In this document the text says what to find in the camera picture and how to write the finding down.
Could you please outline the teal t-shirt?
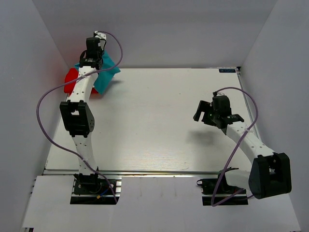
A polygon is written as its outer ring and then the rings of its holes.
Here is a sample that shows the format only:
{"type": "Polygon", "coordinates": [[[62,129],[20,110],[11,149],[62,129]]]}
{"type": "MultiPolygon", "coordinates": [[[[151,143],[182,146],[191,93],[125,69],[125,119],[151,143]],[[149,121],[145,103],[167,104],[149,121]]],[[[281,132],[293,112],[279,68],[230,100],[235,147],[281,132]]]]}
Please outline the teal t-shirt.
{"type": "MultiPolygon", "coordinates": [[[[115,63],[112,61],[107,52],[105,52],[102,56],[103,59],[103,69],[107,69],[113,67],[115,63]]],[[[100,72],[98,74],[97,80],[94,82],[94,90],[99,94],[103,94],[107,89],[110,81],[113,79],[114,75],[120,73],[121,70],[118,67],[115,67],[111,70],[100,72]]]]}

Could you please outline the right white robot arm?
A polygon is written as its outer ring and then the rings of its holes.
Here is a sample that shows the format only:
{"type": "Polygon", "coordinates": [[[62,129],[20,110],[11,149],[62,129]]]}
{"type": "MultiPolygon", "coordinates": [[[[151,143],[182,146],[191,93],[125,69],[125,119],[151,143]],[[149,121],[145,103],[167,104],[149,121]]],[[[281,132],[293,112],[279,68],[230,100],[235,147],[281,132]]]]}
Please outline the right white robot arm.
{"type": "Polygon", "coordinates": [[[234,194],[250,191],[257,199],[290,193],[292,190],[290,159],[267,147],[252,132],[244,119],[233,114],[227,96],[214,96],[212,102],[200,101],[194,121],[217,127],[236,143],[234,152],[241,149],[250,161],[250,171],[232,168],[228,164],[219,172],[213,194],[218,190],[234,194]]]}

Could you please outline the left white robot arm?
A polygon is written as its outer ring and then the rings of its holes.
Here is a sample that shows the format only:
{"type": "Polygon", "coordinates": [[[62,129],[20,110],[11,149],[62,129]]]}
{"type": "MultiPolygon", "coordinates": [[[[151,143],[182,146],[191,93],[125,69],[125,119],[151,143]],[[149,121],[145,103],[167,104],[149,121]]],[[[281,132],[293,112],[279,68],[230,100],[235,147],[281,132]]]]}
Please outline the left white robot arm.
{"type": "Polygon", "coordinates": [[[95,35],[86,39],[86,50],[80,55],[78,77],[73,91],[66,101],[60,103],[60,112],[66,131],[72,137],[77,153],[82,156],[79,160],[79,173],[75,175],[92,193],[101,190],[102,181],[98,174],[89,169],[88,165],[98,171],[91,134],[95,127],[94,116],[87,104],[94,82],[103,65],[102,55],[106,44],[106,35],[95,35]]]}

